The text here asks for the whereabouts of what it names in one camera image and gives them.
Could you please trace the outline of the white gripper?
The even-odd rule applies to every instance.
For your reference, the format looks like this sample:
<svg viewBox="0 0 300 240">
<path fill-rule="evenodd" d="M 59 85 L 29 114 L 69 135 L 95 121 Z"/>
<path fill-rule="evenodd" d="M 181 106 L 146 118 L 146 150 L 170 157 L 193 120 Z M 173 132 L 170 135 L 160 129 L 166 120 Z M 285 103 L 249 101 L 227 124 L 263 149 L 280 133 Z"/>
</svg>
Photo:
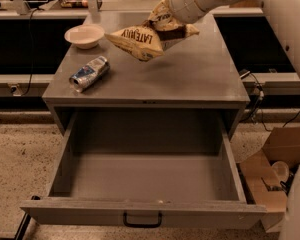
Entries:
<svg viewBox="0 0 300 240">
<path fill-rule="evenodd" d="M 203 16 L 195 0 L 162 0 L 151 11 L 147 24 L 156 31 L 174 31 L 184 27 L 181 22 L 195 23 Z"/>
</svg>

